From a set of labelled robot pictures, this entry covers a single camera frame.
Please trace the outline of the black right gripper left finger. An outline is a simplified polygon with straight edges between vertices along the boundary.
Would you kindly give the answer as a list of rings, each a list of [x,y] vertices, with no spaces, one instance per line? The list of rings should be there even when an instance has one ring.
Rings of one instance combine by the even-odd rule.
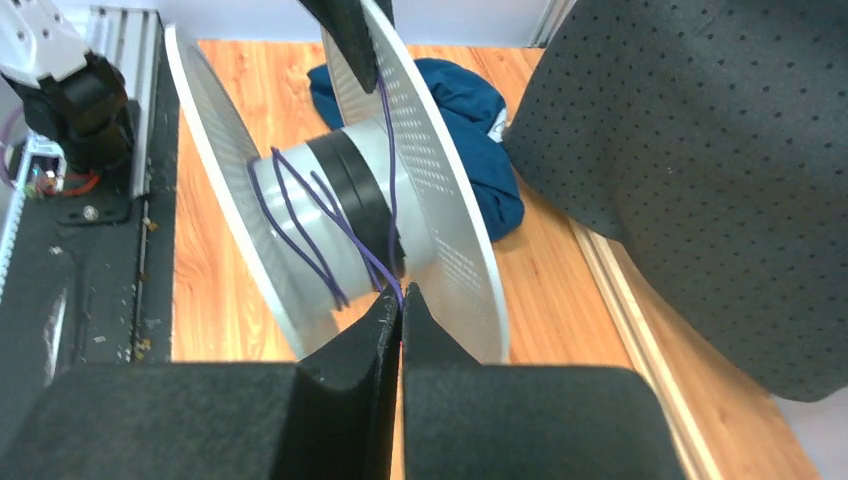
[[[5,479],[386,479],[400,305],[296,363],[90,365],[39,397]]]

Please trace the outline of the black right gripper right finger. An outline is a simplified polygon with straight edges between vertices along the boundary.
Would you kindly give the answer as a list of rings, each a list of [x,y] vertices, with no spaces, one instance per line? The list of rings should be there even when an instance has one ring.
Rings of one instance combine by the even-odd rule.
[[[657,396],[635,371],[475,360],[416,284],[402,316],[409,479],[681,479]]]

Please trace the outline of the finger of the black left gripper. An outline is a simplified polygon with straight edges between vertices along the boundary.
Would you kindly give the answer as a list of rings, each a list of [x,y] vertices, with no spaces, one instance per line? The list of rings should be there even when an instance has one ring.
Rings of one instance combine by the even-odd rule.
[[[357,0],[299,0],[334,40],[362,90],[377,85],[377,61],[363,7]]]

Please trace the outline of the grey plastic cable spool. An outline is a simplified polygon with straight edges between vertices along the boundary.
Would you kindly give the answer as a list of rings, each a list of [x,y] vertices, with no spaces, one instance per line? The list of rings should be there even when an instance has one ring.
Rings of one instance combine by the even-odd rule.
[[[470,355],[509,354],[502,281],[474,191],[386,1],[360,1],[377,61],[365,93],[323,29],[308,74],[328,131],[262,155],[186,30],[165,28],[167,60],[202,165],[236,245],[292,352],[338,332],[335,314],[416,284]]]

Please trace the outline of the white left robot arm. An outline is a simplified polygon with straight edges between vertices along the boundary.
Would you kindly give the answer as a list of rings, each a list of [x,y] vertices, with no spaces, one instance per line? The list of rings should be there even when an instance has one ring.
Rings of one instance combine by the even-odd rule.
[[[2,2],[1,76],[73,172],[129,173],[137,128],[125,78],[52,2]]]

